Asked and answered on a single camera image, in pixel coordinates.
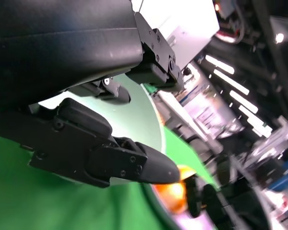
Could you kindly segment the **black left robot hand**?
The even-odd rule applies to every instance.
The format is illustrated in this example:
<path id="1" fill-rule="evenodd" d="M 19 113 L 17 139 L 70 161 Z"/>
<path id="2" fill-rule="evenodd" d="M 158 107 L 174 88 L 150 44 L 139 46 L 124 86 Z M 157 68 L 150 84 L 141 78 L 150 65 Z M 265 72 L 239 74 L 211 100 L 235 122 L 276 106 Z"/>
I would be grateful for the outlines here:
<path id="1" fill-rule="evenodd" d="M 183 88 L 173 49 L 131 1 L 0 0 L 0 137 L 32 151 L 30 166 L 101 188 L 111 178 L 180 180 L 170 158 L 114 137 L 110 123 L 79 102 L 39 105 L 79 85 L 127 104 L 128 91 L 113 81 L 122 73 L 168 92 Z"/>

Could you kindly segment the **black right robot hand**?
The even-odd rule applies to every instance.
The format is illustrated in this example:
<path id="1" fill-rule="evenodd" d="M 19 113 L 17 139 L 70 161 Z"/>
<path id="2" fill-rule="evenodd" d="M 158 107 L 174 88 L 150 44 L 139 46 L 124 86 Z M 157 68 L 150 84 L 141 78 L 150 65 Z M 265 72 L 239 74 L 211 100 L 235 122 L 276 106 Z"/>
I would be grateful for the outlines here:
<path id="1" fill-rule="evenodd" d="M 183 180 L 192 218 L 206 213 L 218 230 L 271 230 L 269 209 L 260 192 L 241 177 L 218 190 L 196 174 Z"/>

